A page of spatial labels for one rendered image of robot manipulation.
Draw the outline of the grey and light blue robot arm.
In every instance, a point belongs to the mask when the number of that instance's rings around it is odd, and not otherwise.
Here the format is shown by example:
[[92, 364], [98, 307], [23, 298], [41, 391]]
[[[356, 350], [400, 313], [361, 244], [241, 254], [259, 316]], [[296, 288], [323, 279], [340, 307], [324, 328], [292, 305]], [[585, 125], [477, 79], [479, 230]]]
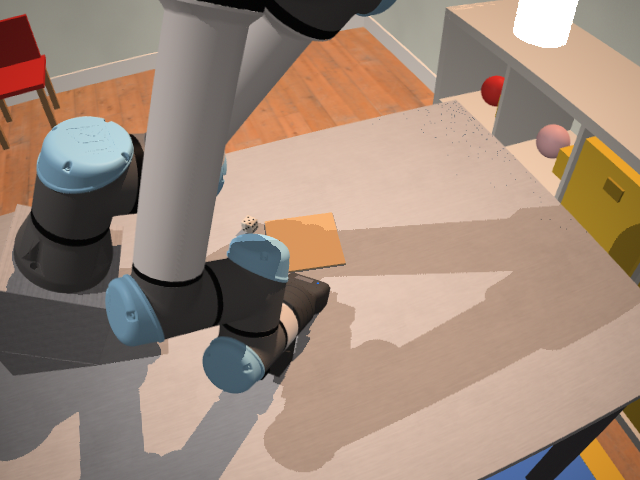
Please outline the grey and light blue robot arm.
[[226, 144], [312, 41], [396, 0], [159, 1], [147, 133], [90, 116], [56, 125], [14, 259], [43, 289], [88, 290], [111, 266], [112, 217], [137, 214], [131, 275], [106, 290], [112, 331], [138, 346], [220, 325], [203, 369], [219, 389], [242, 393], [286, 349], [290, 253], [273, 237], [242, 234], [226, 259], [205, 262]]

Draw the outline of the white die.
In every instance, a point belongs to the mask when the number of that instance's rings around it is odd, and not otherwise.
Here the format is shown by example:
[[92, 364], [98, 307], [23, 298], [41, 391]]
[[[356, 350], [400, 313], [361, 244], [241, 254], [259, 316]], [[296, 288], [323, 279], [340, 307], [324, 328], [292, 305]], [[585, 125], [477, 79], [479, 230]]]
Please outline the white die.
[[241, 222], [242, 231], [249, 234], [253, 234], [258, 228], [258, 220], [254, 217], [247, 215]]

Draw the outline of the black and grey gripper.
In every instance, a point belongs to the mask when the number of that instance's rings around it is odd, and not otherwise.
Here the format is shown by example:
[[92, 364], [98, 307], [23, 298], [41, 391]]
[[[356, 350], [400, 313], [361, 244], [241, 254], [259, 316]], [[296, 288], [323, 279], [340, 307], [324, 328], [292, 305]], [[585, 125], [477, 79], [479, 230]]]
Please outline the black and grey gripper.
[[293, 272], [288, 278], [280, 316], [288, 335], [287, 346], [261, 380], [268, 373], [280, 377], [293, 360], [296, 337], [328, 302], [331, 287], [326, 282]]

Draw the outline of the orange flat mat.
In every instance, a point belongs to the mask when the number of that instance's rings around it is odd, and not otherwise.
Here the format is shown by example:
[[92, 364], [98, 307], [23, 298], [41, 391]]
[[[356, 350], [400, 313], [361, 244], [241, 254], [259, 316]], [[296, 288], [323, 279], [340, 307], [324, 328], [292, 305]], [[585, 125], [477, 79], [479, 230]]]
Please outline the orange flat mat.
[[332, 213], [265, 221], [265, 228], [287, 246], [289, 272], [346, 264]]

